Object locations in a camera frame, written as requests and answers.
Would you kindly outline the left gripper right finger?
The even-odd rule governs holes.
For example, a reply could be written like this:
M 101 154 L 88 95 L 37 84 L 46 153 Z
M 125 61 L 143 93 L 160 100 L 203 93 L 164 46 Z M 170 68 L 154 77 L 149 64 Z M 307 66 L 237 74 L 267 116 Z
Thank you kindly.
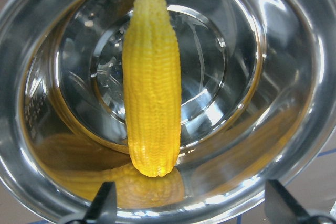
M 327 214 L 311 214 L 278 181 L 265 182 L 264 211 L 270 223 L 335 223 Z

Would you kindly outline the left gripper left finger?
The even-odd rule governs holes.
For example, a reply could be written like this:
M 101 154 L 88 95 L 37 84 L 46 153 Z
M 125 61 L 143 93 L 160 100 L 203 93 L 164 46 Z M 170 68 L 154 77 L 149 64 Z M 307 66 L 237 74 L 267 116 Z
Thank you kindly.
M 115 223 L 117 220 L 117 192 L 115 182 L 104 182 L 85 212 L 69 214 L 61 223 Z

